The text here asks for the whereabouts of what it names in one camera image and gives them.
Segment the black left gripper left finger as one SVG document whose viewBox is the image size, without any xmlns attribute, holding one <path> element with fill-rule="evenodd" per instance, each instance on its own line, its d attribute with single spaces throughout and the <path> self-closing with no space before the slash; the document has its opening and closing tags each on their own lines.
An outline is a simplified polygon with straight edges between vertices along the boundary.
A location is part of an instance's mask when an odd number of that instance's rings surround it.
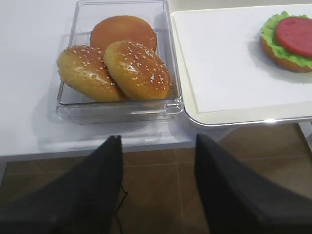
<svg viewBox="0 0 312 234">
<path fill-rule="evenodd" d="M 108 234 L 123 177 L 120 136 L 45 187 L 0 208 L 2 234 Z"/>
</svg>

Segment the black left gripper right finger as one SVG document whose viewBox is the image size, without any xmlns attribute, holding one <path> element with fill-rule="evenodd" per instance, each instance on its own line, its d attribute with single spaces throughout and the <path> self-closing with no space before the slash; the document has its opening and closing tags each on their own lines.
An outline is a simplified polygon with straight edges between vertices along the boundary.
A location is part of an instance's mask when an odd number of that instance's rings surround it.
<svg viewBox="0 0 312 234">
<path fill-rule="evenodd" d="M 198 134 L 195 180 L 212 234 L 310 234 L 312 201 L 251 170 Z"/>
</svg>

